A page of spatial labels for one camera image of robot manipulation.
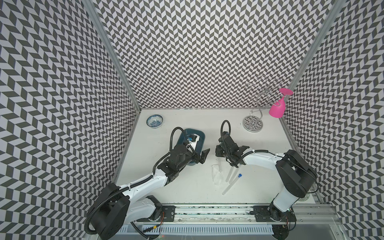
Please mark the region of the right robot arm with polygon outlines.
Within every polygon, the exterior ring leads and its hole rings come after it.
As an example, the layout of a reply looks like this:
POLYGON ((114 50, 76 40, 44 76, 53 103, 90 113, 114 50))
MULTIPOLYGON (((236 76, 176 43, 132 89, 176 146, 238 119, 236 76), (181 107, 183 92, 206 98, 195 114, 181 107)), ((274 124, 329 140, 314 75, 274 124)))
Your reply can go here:
POLYGON ((317 172, 296 151, 288 150, 274 154, 268 150, 250 150, 248 146, 239 147, 228 132, 219 138, 216 157, 225 158, 232 167, 252 165, 276 170, 283 183, 282 190, 274 197, 267 208, 267 216, 273 222, 288 219, 294 203, 304 198, 317 183, 317 172))

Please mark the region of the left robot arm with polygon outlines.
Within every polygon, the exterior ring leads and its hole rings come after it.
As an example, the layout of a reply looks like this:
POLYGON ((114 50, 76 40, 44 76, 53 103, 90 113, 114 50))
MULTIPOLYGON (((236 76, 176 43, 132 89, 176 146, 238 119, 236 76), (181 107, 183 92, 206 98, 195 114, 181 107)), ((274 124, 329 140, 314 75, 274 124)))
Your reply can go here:
POLYGON ((206 149, 198 154, 178 144, 154 164, 149 175, 126 185, 107 185, 87 212, 85 232, 108 240, 126 220, 157 216, 162 204, 150 193, 174 181, 189 163, 204 164, 209 152, 206 149))

